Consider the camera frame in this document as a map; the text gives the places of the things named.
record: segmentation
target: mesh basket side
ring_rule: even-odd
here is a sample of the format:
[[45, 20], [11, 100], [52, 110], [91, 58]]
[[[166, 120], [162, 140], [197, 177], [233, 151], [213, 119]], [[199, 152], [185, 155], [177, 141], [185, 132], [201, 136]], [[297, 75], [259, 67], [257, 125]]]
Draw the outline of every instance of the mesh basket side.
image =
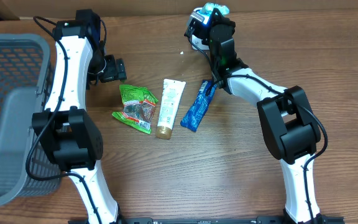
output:
[[[0, 43], [0, 121], [13, 90], [36, 86], [44, 53], [37, 45], [21, 42], [17, 46]], [[0, 153], [0, 195], [10, 191], [21, 175], [21, 153]]]
[[[44, 85], [44, 97], [42, 98], [40, 111], [43, 111], [47, 103], [48, 97], [52, 90], [53, 83], [53, 72], [52, 68], [49, 65], [48, 74]], [[32, 132], [33, 139], [36, 138], [34, 132]], [[30, 169], [33, 174], [39, 177], [48, 177], [51, 175], [60, 174], [60, 169], [56, 164], [51, 164], [42, 149], [41, 144], [38, 144], [37, 148], [34, 151], [34, 154], [31, 159]], [[26, 184], [23, 189], [20, 191], [18, 196], [35, 196], [35, 195], [45, 195], [57, 190], [60, 185], [60, 179], [49, 180], [49, 181], [36, 181], [30, 178], [27, 178]]]

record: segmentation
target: green snack packet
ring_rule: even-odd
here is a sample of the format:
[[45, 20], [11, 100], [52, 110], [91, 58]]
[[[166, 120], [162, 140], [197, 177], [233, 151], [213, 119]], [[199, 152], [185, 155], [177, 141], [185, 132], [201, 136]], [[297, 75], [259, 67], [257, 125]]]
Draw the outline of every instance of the green snack packet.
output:
[[113, 112], [112, 116], [139, 131], [150, 134], [151, 122], [158, 99], [146, 87], [120, 85], [123, 111]]

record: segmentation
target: gray plastic basket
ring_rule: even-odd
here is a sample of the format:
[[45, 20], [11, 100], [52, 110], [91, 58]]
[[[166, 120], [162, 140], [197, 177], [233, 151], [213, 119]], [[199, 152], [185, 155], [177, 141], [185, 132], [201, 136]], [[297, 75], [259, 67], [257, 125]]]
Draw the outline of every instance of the gray plastic basket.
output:
[[[28, 178], [25, 159], [35, 139], [32, 114], [44, 109], [53, 73], [46, 41], [33, 34], [0, 34], [0, 205], [16, 196], [45, 195], [56, 190], [60, 179], [39, 182]], [[59, 174], [38, 145], [32, 173]]]

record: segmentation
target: wood grain surface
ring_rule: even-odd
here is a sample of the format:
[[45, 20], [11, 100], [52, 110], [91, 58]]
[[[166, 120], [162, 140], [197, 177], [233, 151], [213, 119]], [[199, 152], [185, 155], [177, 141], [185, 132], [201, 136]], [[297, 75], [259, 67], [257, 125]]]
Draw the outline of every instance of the wood grain surface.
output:
[[103, 17], [177, 15], [206, 2], [227, 5], [231, 12], [358, 9], [358, 0], [0, 0], [0, 15], [10, 20], [34, 15], [71, 18], [77, 9], [92, 9]]
[[[301, 86], [328, 131], [328, 150], [314, 167], [325, 215], [358, 223], [358, 9], [231, 14], [236, 51], [268, 81]], [[122, 108], [119, 83], [92, 87], [88, 113], [103, 134], [103, 172], [127, 217], [245, 218], [281, 215], [285, 188], [279, 162], [266, 149], [257, 110], [219, 90], [196, 133], [180, 126], [202, 79], [205, 58], [183, 36], [188, 16], [104, 18], [107, 50], [126, 64], [127, 84], [158, 98], [164, 78], [186, 81], [171, 140], [138, 132], [112, 118]], [[33, 21], [0, 22], [0, 33], [36, 33]], [[68, 179], [48, 196], [0, 207], [0, 223], [66, 223], [86, 218]]]

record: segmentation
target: plastic packaging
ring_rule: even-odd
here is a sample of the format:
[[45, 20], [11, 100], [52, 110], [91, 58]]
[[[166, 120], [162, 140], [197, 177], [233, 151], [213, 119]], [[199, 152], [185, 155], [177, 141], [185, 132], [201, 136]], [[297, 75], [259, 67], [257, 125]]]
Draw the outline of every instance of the plastic packaging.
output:
[[186, 82], [164, 79], [160, 116], [158, 117], [157, 132], [155, 133], [158, 138], [171, 138], [173, 124], [185, 85]]
[[210, 16], [212, 14], [212, 11], [214, 10], [214, 8], [219, 9], [219, 11], [221, 12], [222, 15], [228, 15], [230, 13], [230, 10], [227, 6], [222, 6], [220, 4], [216, 4], [216, 3], [211, 3], [208, 2], [204, 5], [204, 7], [200, 10], [201, 14]]
[[185, 117], [180, 122], [180, 125], [192, 131], [197, 131], [198, 125], [208, 111], [209, 104], [215, 94], [216, 86], [213, 86], [209, 95], [206, 96], [206, 91], [211, 85], [211, 80], [203, 80], [196, 101], [193, 103], [193, 106], [190, 107], [189, 111], [187, 111]]
[[113, 112], [112, 116], [139, 131], [150, 134], [158, 99], [146, 87], [120, 85], [119, 91], [124, 109], [121, 112]]

